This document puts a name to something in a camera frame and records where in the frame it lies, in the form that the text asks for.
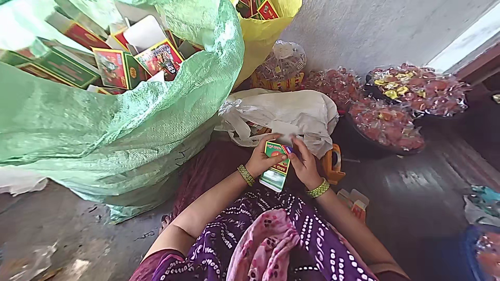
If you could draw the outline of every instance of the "white plastic bag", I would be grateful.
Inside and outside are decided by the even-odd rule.
[[[242,147],[255,147],[266,134],[250,137],[246,121],[273,128],[274,121],[296,125],[304,135],[307,148],[318,159],[332,149],[332,138],[339,120],[335,103],[315,90],[279,92],[261,88],[231,94],[220,107],[221,125],[215,130],[227,131]]]
[[[47,178],[38,173],[15,167],[0,167],[0,193],[12,196],[21,193],[41,191],[47,185]]]

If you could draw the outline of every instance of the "woman's right hand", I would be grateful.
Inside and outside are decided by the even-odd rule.
[[[298,148],[300,154],[302,154],[302,160],[297,157],[295,153],[290,153],[288,158],[290,159],[291,165],[297,174],[298,179],[307,187],[308,190],[313,190],[319,187],[323,183],[323,179],[318,173],[316,168],[316,160],[314,155],[309,151],[306,144],[293,136],[292,138],[294,148]]]

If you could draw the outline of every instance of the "hand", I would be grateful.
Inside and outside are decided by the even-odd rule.
[[[246,163],[245,168],[254,179],[262,175],[262,173],[264,173],[272,165],[278,164],[287,158],[285,154],[268,157],[266,153],[264,153],[264,150],[266,149],[266,142],[276,140],[279,137],[281,137],[280,133],[270,133],[263,137],[259,141],[257,147],[253,150],[250,160]]]
[[[302,161],[297,157],[295,153],[290,153],[288,158],[290,159],[291,165],[297,174],[298,179],[307,187],[308,190],[313,190],[319,187],[323,183],[323,179],[318,173],[316,168],[316,161],[314,155],[309,151],[306,144],[292,136],[291,140],[294,144],[294,149],[298,148],[300,154],[302,154]]]

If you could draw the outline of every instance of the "clear plastic bag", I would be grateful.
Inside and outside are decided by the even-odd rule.
[[[417,113],[450,117],[467,109],[465,91],[469,85],[449,74],[435,73],[430,67],[403,63],[368,73],[369,85],[383,95],[408,104]]]
[[[278,40],[256,71],[267,81],[284,81],[296,76],[306,61],[306,52],[299,44]]]
[[[349,114],[368,138],[385,146],[409,151],[424,145],[424,138],[404,105],[388,105],[383,100],[366,97],[354,102]]]
[[[341,66],[336,70],[311,71],[302,80],[301,87],[329,96],[342,111],[365,96],[360,78]]]

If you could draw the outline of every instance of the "wrist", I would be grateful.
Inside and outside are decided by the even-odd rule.
[[[245,164],[245,169],[248,171],[248,173],[250,174],[250,176],[253,178],[253,179],[256,179],[260,174],[258,171],[256,171],[251,165],[249,165],[248,163]]]
[[[317,178],[305,184],[305,187],[307,188],[307,190],[311,191],[319,187],[322,183],[323,183],[323,178],[318,175]]]

